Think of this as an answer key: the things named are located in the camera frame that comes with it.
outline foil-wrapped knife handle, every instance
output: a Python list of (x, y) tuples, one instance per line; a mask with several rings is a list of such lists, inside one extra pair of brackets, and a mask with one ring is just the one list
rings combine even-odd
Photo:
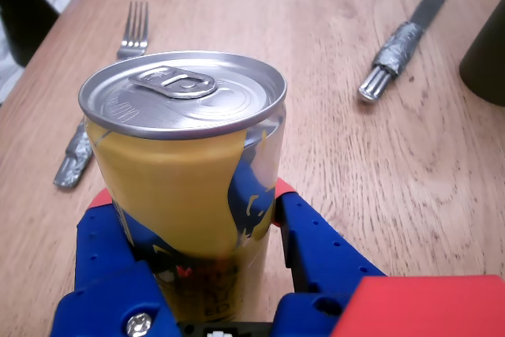
[(373, 60), (372, 72), (358, 89), (361, 99), (376, 102), (387, 85), (400, 75), (412, 58), (423, 28), (416, 23), (401, 24)]
[(89, 143), (83, 119), (65, 150), (65, 158), (56, 177), (54, 177), (53, 183), (63, 189), (74, 188), (92, 155), (92, 146)]
[(373, 65), (384, 67), (396, 78), (409, 63), (422, 36), (423, 28), (416, 23), (401, 24), (377, 53)]

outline aluminum can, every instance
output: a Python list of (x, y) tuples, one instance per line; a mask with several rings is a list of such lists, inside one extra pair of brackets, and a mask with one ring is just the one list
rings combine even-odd
[(125, 235), (179, 321), (247, 320), (256, 308), (285, 96), (273, 67), (207, 51), (118, 62), (80, 90)]

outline aluminum foil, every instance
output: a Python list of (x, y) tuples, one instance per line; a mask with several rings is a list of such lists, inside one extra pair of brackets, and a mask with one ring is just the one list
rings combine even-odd
[(80, 122), (76, 133), (65, 150), (65, 159), (63, 159), (53, 183), (64, 189), (74, 188), (79, 182), (92, 155), (92, 146), (84, 129), (83, 120)]
[(408, 21), (401, 24), (377, 53), (373, 65), (380, 65), (397, 77), (405, 69), (422, 35), (421, 26)]

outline black cup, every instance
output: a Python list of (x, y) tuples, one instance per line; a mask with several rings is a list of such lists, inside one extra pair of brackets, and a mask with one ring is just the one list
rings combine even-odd
[(505, 0), (501, 0), (466, 52), (459, 75), (476, 95), (505, 107)]
[(0, 18), (14, 61), (26, 66), (58, 13), (46, 0), (0, 0)]

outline fork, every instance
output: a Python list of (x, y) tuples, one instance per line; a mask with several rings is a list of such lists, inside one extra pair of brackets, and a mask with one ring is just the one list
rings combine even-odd
[[(116, 54), (118, 61), (140, 57), (148, 47), (149, 12), (147, 2), (130, 2), (125, 34)], [(92, 146), (84, 130), (84, 119), (65, 150), (65, 158), (53, 183), (62, 189), (74, 188), (92, 157)]]
[(148, 22), (148, 3), (130, 2), (125, 35), (123, 36), (121, 46), (119, 47), (117, 53), (119, 61), (133, 57), (140, 57), (145, 54), (145, 50), (148, 47)]

